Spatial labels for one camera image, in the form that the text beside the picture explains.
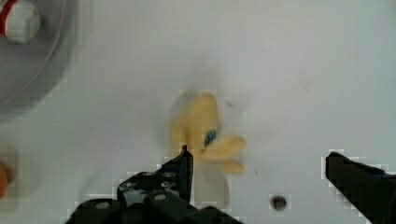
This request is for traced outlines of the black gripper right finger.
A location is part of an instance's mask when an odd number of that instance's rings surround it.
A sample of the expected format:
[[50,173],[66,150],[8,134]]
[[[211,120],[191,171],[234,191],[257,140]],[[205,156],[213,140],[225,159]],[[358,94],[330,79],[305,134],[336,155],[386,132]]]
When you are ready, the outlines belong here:
[[325,159],[325,176],[372,224],[395,224],[396,177],[338,152]]

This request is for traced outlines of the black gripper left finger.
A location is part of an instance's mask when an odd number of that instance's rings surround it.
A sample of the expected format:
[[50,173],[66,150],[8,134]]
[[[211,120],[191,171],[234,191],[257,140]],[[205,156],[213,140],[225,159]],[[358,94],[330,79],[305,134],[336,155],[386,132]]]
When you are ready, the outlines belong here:
[[121,182],[116,199],[81,203],[64,224],[243,224],[214,206],[191,205],[193,156],[186,147],[155,172]]

